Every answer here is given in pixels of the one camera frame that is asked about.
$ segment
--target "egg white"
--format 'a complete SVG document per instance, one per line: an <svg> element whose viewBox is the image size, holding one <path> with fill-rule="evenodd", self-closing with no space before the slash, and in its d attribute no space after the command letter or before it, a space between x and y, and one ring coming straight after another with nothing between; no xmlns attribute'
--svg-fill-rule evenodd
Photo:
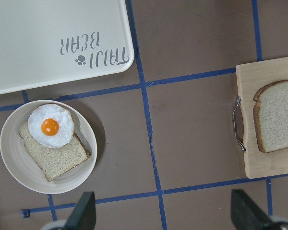
<svg viewBox="0 0 288 230"><path fill-rule="evenodd" d="M52 118L59 124L57 134L47 136L42 131L42 124ZM48 148L60 148L69 143L74 133L74 122L71 113L57 104L45 104L35 109L29 119L28 128L33 138Z"/></svg>

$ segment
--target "fried egg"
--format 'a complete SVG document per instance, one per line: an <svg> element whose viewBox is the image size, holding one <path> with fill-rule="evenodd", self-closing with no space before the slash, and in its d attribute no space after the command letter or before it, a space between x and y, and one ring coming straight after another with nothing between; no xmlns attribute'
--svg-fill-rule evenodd
<svg viewBox="0 0 288 230"><path fill-rule="evenodd" d="M33 138L48 148L60 148L69 143L74 133L71 113L57 104L45 104L35 109L28 128Z"/></svg>

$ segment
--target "egg yolk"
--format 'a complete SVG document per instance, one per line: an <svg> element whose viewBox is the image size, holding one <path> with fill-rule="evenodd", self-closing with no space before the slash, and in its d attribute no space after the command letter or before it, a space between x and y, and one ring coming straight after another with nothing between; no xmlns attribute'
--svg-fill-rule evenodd
<svg viewBox="0 0 288 230"><path fill-rule="evenodd" d="M47 118L45 121L43 121L41 128L45 135L54 136L59 130L59 124L56 120Z"/></svg>

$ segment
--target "brown surface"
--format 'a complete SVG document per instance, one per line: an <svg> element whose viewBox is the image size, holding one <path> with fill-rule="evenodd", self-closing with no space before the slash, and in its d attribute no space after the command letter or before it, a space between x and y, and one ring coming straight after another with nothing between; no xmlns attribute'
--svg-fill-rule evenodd
<svg viewBox="0 0 288 230"><path fill-rule="evenodd" d="M146 81L256 61L252 1L132 0L132 6ZM288 0L258 0L258 13L263 59L288 56ZM26 92L29 100L56 99L139 83L134 61L123 73ZM288 218L288 176L272 177L271 185L266 178L245 179L243 153L231 122L238 96L235 73L149 84L150 116L145 114L142 96L146 94L140 86L63 101L92 126L98 157L83 184L52 196L55 206L74 203L83 192L95 191L96 229L160 230L163 220L169 230L233 230L230 191L242 188L265 212L270 207L274 215ZM22 92L0 95L0 131L11 108L23 102ZM151 143L162 189L158 191L145 115L152 123ZM240 111L237 120L242 138ZM178 192L180 187L185 191ZM19 184L0 156L0 230L39 229L52 221L50 211L33 212L26 219L19 212L39 207L49 207L48 196ZM66 219L71 211L57 209L56 216Z"/></svg>

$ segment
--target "toast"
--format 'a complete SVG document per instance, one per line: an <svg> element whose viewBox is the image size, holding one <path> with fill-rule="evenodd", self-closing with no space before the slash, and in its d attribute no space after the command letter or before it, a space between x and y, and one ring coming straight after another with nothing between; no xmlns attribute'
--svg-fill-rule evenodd
<svg viewBox="0 0 288 230"><path fill-rule="evenodd" d="M74 133L72 140L60 148L47 148L38 143L30 134L28 122L23 123L19 135L24 146L44 173L48 182L87 160L91 153Z"/></svg>
<svg viewBox="0 0 288 230"><path fill-rule="evenodd" d="M260 88L253 100L259 151L269 153L288 148L288 80Z"/></svg>

